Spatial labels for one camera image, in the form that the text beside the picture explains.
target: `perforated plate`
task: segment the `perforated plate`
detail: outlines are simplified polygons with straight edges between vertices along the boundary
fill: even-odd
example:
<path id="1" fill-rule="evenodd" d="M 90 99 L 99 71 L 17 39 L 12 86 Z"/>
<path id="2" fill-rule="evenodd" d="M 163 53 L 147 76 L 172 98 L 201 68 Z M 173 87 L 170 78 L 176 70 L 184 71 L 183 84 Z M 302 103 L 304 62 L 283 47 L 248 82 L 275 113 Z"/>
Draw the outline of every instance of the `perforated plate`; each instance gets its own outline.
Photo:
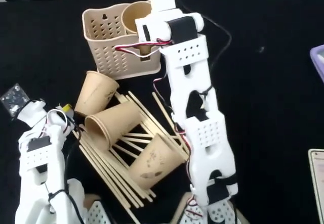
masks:
<path id="1" fill-rule="evenodd" d="M 175 44 L 160 50 L 166 61 L 171 61 L 174 67 L 189 65 L 208 58 L 206 37 L 202 34 L 198 38 L 180 44 Z"/>
<path id="2" fill-rule="evenodd" d="M 88 211 L 87 224 L 111 224 L 100 201 L 95 201 Z"/>
<path id="3" fill-rule="evenodd" d="M 227 201 L 221 201 L 208 208 L 209 216 L 215 223 L 235 224 L 235 213 Z"/>
<path id="4" fill-rule="evenodd" d="M 154 53 L 145 60 L 115 51 L 119 44 L 138 42 L 136 34 L 126 34 L 121 22 L 122 11 L 129 4 L 118 4 L 104 9 L 88 9 L 83 12 L 84 36 L 88 41 L 98 71 L 115 80 L 159 72 L 160 53 Z M 140 53 L 138 49 L 130 50 Z"/>
<path id="5" fill-rule="evenodd" d="M 221 144 L 226 140 L 226 125 L 224 115 L 218 112 L 207 113 L 209 119 L 199 121 L 196 118 L 186 120 L 187 131 L 194 133 L 196 146 L 208 147 L 214 144 Z"/>
<path id="6" fill-rule="evenodd" d="M 20 171 L 27 171 L 34 167 L 47 164 L 53 147 L 53 145 L 49 145 L 31 152 L 23 153 L 20 158 Z"/>
<path id="7" fill-rule="evenodd" d="M 219 203 L 210 205 L 208 209 L 210 219 L 213 221 L 213 223 L 235 224 L 234 211 L 227 201 L 221 201 Z M 188 210 L 202 214 L 202 211 L 198 206 L 186 206 L 186 208 L 184 209 L 184 213 L 179 221 L 179 224 L 205 224 L 202 218 L 198 218 L 194 214 L 190 213 Z M 241 221 L 239 219 L 237 220 L 237 224 L 241 224 Z"/>

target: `cable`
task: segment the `cable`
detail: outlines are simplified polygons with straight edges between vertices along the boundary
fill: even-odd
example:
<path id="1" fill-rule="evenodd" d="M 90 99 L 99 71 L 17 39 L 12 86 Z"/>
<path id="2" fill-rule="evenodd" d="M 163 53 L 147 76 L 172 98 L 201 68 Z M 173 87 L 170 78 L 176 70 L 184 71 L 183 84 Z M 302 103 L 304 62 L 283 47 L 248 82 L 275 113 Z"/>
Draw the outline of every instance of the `cable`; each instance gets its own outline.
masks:
<path id="1" fill-rule="evenodd" d="M 189 213 L 191 213 L 191 214 L 193 214 L 193 215 L 197 215 L 197 216 L 199 216 L 199 218 L 192 218 L 191 216 L 189 216 L 189 215 L 186 213 L 186 211 L 189 212 Z M 202 216 L 203 216 L 203 215 L 201 215 L 200 213 L 195 212 L 195 211 L 192 211 L 192 210 L 185 210 L 184 213 L 185 213 L 185 215 L 186 215 L 187 217 L 189 217 L 190 219 L 193 219 L 193 220 L 199 220 L 199 219 L 201 219 Z"/>
<path id="2" fill-rule="evenodd" d="M 166 69 L 165 74 L 164 74 L 163 77 L 161 77 L 161 78 L 157 78 L 157 79 L 154 79 L 154 80 L 153 80 L 153 89 L 154 89 L 156 95 L 161 99 L 161 101 L 162 101 L 164 107 L 165 107 L 166 109 L 169 109 L 170 112 L 173 112 L 172 107 L 171 107 L 170 105 L 167 104 L 166 100 L 165 100 L 164 97 L 160 94 L 160 92 L 158 91 L 158 89 L 157 89 L 157 87 L 156 87 L 156 85 L 155 85 L 156 82 L 165 79 L 165 78 L 167 77 L 167 74 L 168 74 L 168 73 L 167 73 L 167 69 Z"/>
<path id="3" fill-rule="evenodd" d="M 178 2 L 180 3 L 180 5 L 185 9 L 187 10 L 188 12 L 190 13 L 193 13 L 193 11 L 191 9 L 189 9 L 186 5 L 183 4 L 183 2 L 181 0 L 178 0 Z M 226 43 L 226 45 L 220 50 L 220 52 L 214 57 L 214 59 L 212 60 L 211 62 L 211 65 L 210 65 L 210 71 L 213 71 L 217 61 L 219 60 L 219 58 L 223 55 L 223 53 L 225 53 L 225 51 L 229 48 L 229 46 L 231 45 L 232 43 L 232 35 L 231 33 L 225 28 L 223 27 L 222 25 L 216 23 L 214 20 L 212 20 L 211 18 L 207 17 L 206 15 L 204 14 L 200 14 L 204 19 L 206 19 L 207 21 L 209 21 L 210 23 L 212 23 L 213 25 L 215 25 L 217 28 L 220 28 L 221 30 L 223 30 L 226 35 L 228 36 L 228 41 Z M 213 87 L 210 86 L 208 89 L 206 89 L 205 91 L 203 91 L 202 93 L 200 93 L 201 95 L 206 95 L 208 93 L 208 91 L 210 89 L 212 89 Z"/>
<path id="4" fill-rule="evenodd" d="M 120 51 L 120 52 L 124 52 L 124 53 L 128 53 L 128 54 L 133 54 L 133 55 L 135 55 L 137 57 L 140 57 L 140 58 L 146 58 L 146 57 L 149 57 L 149 56 L 153 55 L 154 53 L 158 52 L 158 49 L 155 50 L 155 51 L 152 51 L 151 53 L 149 53 L 147 55 L 139 55 L 134 51 L 127 50 L 126 48 L 133 48 L 133 47 L 137 47 L 137 46 L 167 46 L 167 45 L 169 45 L 171 43 L 172 43 L 171 40 L 163 41 L 163 40 L 158 38 L 157 42 L 148 41 L 148 42 L 138 42 L 138 43 L 131 43 L 131 44 L 119 44 L 119 45 L 115 46 L 114 49 L 116 51 Z"/>
<path id="5" fill-rule="evenodd" d="M 234 196 L 232 197 L 232 205 L 234 211 L 235 224 L 237 224 L 237 207 L 236 207 L 236 201 Z"/>
<path id="6" fill-rule="evenodd" d="M 72 145 L 72 147 L 70 148 L 70 150 L 68 151 L 67 156 L 66 156 L 66 160 L 65 160 L 65 169 L 64 169 L 64 189 L 65 189 L 65 191 L 66 191 L 67 193 L 69 193 L 69 185 L 68 185 L 68 183 L 67 183 L 67 169 L 68 169 L 68 166 L 69 166 L 69 163 L 70 163 L 70 159 L 71 159 L 70 156 L 71 156 L 72 152 L 75 150 L 75 148 L 79 145 L 79 142 L 80 142 L 80 139 L 81 139 L 81 134 L 82 134 L 82 132 L 81 132 L 80 127 L 79 127 L 79 126 L 74 122 L 74 120 L 72 120 L 72 119 L 71 119 L 70 117 L 68 117 L 68 116 L 67 116 L 67 119 L 68 119 L 69 122 L 71 122 L 71 123 L 74 125 L 76 131 L 78 132 L 78 139 L 76 140 L 76 143 L 74 143 L 74 144 Z"/>
<path id="7" fill-rule="evenodd" d="M 76 216 L 77 216 L 78 220 L 80 221 L 80 223 L 81 223 L 81 224 L 85 224 L 84 221 L 83 221 L 83 219 L 82 219 L 82 217 L 81 217 L 81 215 L 80 215 L 80 212 L 79 212 L 79 209 L 78 209 L 78 207 L 77 207 L 77 205 L 76 205 L 75 200 L 74 200 L 74 199 L 72 198 L 72 196 L 71 196 L 68 192 L 66 192 L 65 190 L 58 190 L 58 191 L 56 191 L 55 193 L 49 193 L 49 203 L 51 203 L 51 200 L 52 200 L 53 198 L 55 198 L 55 196 L 57 196 L 59 193 L 62 193 L 62 192 L 64 192 L 64 193 L 67 195 L 67 197 L 69 198 L 69 200 L 71 201 L 71 203 L 72 203 L 72 205 L 73 205 L 73 208 L 74 208 L 74 210 L 75 210 Z"/>
<path id="8" fill-rule="evenodd" d="M 68 122 L 68 120 L 67 120 L 67 116 L 66 116 L 66 114 L 62 111 L 62 110 L 60 110 L 60 109 L 51 109 L 50 111 L 48 111 L 47 112 L 47 115 L 46 115 L 46 121 L 47 121 L 47 123 L 51 123 L 50 122 L 50 114 L 51 113 L 53 113 L 53 112 L 58 112 L 58 113 L 61 113 L 62 115 L 63 115 L 63 117 L 64 117 L 64 121 L 65 121 L 65 127 L 64 127 L 64 130 L 63 130 L 63 133 L 65 133 L 66 132 L 66 130 L 67 130 L 67 128 L 68 128 L 68 124 L 69 124 L 69 122 Z"/>

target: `brown paper cup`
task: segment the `brown paper cup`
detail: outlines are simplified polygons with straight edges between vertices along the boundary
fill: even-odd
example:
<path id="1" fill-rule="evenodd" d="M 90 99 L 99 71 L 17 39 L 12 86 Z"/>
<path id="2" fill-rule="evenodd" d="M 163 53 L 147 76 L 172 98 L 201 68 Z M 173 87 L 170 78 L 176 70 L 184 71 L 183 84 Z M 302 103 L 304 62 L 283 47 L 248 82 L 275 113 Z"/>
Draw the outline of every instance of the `brown paper cup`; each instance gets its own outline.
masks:
<path id="1" fill-rule="evenodd" d="M 104 110 L 119 88 L 110 77 L 96 71 L 87 71 L 75 111 L 82 115 L 96 114 Z"/>
<path id="2" fill-rule="evenodd" d="M 133 102 L 125 102 L 86 117 L 85 125 L 96 146 L 106 151 L 140 121 L 138 106 Z"/>
<path id="3" fill-rule="evenodd" d="M 128 5 L 121 13 L 121 23 L 127 34 L 137 34 L 135 19 L 144 18 L 151 13 L 151 3 L 139 1 Z M 141 55 L 151 52 L 151 46 L 138 46 Z"/>
<path id="4" fill-rule="evenodd" d="M 130 177 L 144 190 L 176 169 L 183 158 L 161 136 L 155 135 L 129 168 Z"/>

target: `black strap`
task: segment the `black strap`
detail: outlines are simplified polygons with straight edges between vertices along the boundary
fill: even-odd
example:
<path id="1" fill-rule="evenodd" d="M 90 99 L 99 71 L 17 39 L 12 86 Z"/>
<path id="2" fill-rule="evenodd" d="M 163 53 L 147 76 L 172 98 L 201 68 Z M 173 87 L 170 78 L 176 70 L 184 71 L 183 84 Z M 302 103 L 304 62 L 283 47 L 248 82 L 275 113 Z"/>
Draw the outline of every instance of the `black strap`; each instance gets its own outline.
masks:
<path id="1" fill-rule="evenodd" d="M 233 174 L 232 176 L 230 177 L 226 177 L 226 178 L 215 178 L 215 182 L 218 181 L 220 183 L 223 183 L 225 185 L 234 185 L 237 183 L 237 176 L 236 176 L 236 173 Z"/>

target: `red wire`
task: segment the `red wire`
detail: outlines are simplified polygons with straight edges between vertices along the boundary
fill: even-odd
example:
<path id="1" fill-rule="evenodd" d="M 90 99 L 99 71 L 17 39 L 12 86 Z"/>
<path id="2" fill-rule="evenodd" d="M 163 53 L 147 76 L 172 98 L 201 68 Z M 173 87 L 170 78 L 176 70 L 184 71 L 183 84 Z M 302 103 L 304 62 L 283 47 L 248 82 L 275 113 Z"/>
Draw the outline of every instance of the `red wire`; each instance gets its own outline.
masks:
<path id="1" fill-rule="evenodd" d="M 200 217 L 203 216 L 203 215 L 199 214 L 198 212 L 195 212 L 195 211 L 192 211 L 192 210 L 185 210 L 185 211 L 188 211 L 189 213 L 200 216 Z"/>
<path id="2" fill-rule="evenodd" d="M 171 44 L 171 43 L 172 43 L 171 40 L 169 40 L 169 41 L 160 40 L 160 42 L 139 42 L 139 43 L 134 43 L 134 44 L 115 46 L 115 50 L 121 51 L 121 52 L 126 52 L 123 49 L 135 47 L 135 46 L 167 46 L 168 44 Z"/>

